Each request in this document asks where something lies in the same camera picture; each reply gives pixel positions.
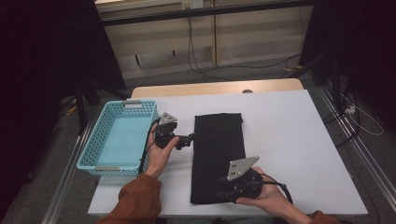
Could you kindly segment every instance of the blue plastic basket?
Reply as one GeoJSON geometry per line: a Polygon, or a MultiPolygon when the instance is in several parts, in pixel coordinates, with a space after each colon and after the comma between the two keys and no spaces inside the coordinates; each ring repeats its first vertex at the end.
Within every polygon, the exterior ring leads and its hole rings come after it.
{"type": "Polygon", "coordinates": [[[77,168],[92,175],[138,175],[149,127],[158,117],[152,100],[107,103],[77,168]]]}

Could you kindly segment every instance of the basket handle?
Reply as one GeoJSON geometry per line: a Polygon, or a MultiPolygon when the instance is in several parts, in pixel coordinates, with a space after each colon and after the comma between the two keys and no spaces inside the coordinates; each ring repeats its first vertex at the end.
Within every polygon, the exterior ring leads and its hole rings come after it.
{"type": "Polygon", "coordinates": [[[141,100],[121,101],[123,105],[141,105],[141,100]]]}
{"type": "Polygon", "coordinates": [[[142,107],[141,100],[121,101],[125,108],[139,108],[142,107]]]}
{"type": "Polygon", "coordinates": [[[119,166],[95,166],[93,168],[95,171],[119,171],[120,167],[119,166]]]}

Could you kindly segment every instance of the dark background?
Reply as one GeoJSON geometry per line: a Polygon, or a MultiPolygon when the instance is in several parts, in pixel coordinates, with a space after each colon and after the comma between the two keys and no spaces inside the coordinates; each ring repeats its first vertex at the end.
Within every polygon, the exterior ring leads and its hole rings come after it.
{"type": "MultiPolygon", "coordinates": [[[[315,59],[323,48],[340,63],[340,75],[374,109],[385,126],[396,129],[396,16],[385,1],[317,1],[306,32],[299,64],[315,59]],[[334,33],[340,32],[334,41],[334,33]]],[[[313,67],[316,84],[332,75],[331,57],[313,67]]]]}
{"type": "Polygon", "coordinates": [[[99,20],[93,1],[0,1],[2,162],[0,218],[44,153],[59,103],[94,90],[83,78],[124,89],[103,27],[62,27],[99,20]]]}

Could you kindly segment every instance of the wall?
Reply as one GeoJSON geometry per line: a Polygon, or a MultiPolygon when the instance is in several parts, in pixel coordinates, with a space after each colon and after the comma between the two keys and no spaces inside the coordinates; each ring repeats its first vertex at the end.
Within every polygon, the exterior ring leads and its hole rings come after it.
{"type": "MultiPolygon", "coordinates": [[[[176,0],[108,1],[96,2],[102,19],[181,10],[181,1],[176,0]]],[[[206,0],[204,5],[260,2],[265,1],[206,0]]],[[[311,11],[312,7],[294,7],[192,18],[196,62],[199,67],[208,67],[298,53],[311,11]]],[[[124,79],[190,69],[187,19],[111,26],[106,27],[106,32],[124,79]]]]}

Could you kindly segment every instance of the power strip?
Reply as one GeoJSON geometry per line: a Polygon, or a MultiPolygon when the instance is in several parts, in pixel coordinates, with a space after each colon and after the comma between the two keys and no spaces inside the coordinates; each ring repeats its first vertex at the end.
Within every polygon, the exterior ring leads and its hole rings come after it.
{"type": "Polygon", "coordinates": [[[355,114],[355,106],[349,105],[345,111],[346,114],[355,114]]]}
{"type": "Polygon", "coordinates": [[[181,1],[181,9],[196,9],[203,8],[204,0],[183,0],[181,1]]]}

